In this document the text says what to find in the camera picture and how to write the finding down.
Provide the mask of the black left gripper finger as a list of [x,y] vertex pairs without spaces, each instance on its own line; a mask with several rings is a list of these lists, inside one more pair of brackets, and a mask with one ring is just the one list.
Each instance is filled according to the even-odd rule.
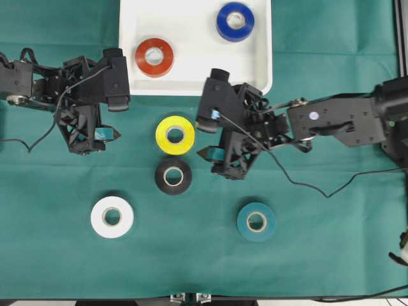
[[97,127],[94,132],[94,139],[99,142],[112,142],[121,137],[121,134],[113,127]]

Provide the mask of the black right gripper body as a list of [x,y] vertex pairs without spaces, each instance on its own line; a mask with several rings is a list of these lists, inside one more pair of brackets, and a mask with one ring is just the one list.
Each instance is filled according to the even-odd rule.
[[275,114],[262,92],[248,84],[232,88],[238,98],[235,107],[242,114],[234,118],[230,113],[222,113],[221,122],[226,126],[219,146],[212,150],[222,150],[224,157],[222,160],[211,157],[211,172],[230,180],[242,180],[262,151],[294,145],[295,141],[288,135],[286,116]]

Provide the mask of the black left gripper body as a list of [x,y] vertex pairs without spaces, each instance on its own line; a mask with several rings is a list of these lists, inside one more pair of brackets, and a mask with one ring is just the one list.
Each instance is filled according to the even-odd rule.
[[104,151],[107,126],[101,122],[100,103],[106,103],[102,78],[107,74],[107,60],[95,63],[85,57],[73,59],[61,68],[32,63],[31,107],[53,113],[52,125],[31,148],[40,144],[55,127],[59,128],[70,153],[87,155]]

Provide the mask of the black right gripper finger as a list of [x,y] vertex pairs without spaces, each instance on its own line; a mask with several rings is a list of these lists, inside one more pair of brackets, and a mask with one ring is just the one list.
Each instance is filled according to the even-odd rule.
[[224,149],[214,146],[205,147],[197,152],[204,160],[211,163],[222,163],[224,161]]

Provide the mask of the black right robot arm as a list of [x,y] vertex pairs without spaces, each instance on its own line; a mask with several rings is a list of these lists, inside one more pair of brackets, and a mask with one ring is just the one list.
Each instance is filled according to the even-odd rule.
[[332,136],[347,147],[381,146],[402,170],[407,169],[407,79],[396,78],[370,93],[337,94],[281,105],[282,113],[249,84],[231,85],[211,76],[205,82],[196,116],[207,133],[221,130],[216,146],[198,154],[212,172],[242,180],[262,150],[286,145],[309,152],[318,136]]

